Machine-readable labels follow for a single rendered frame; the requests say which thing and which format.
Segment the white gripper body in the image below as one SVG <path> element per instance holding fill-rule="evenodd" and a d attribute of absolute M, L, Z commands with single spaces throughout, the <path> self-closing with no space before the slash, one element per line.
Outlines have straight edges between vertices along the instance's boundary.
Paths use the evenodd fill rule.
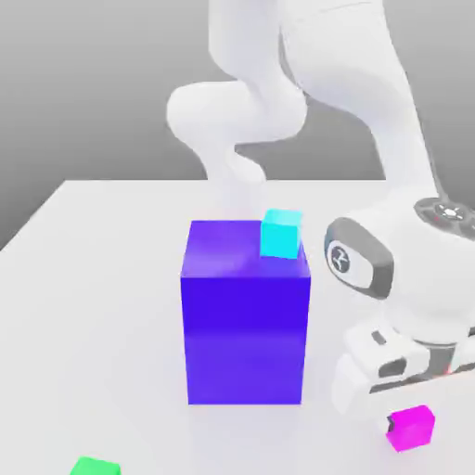
<path fill-rule="evenodd" d="M 414 384 L 371 392 L 370 379 L 345 353 L 337 363 L 331 388 L 336 410 L 346 417 L 385 417 L 418 405 L 437 407 L 475 397 L 475 363 L 463 371 Z"/>

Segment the small magenta cube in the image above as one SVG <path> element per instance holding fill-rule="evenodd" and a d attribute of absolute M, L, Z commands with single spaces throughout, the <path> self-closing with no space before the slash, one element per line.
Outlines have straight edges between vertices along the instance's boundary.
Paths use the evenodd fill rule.
<path fill-rule="evenodd" d="M 404 452 L 430 443 L 435 416 L 426 405 L 393 412 L 388 420 L 386 438 L 396 452 Z"/>

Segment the small cyan cube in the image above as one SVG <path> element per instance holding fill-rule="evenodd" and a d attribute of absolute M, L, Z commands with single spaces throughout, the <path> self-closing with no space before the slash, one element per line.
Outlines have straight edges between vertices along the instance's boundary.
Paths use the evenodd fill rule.
<path fill-rule="evenodd" d="M 302 244 L 302 212 L 269 209 L 261 221 L 260 255 L 296 259 Z"/>

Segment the small green cube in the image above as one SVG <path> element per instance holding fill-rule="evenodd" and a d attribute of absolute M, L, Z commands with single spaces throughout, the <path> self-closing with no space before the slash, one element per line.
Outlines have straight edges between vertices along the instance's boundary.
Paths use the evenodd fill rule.
<path fill-rule="evenodd" d="M 122 475 L 117 463 L 88 456 L 80 456 L 74 464 L 70 475 Z"/>

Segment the large blue box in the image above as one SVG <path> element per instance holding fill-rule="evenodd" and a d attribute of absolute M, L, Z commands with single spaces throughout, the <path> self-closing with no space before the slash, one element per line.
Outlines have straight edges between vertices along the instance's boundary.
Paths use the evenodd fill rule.
<path fill-rule="evenodd" d="M 258 221 L 192 221 L 180 275 L 190 404 L 299 404 L 305 252 L 263 257 Z"/>

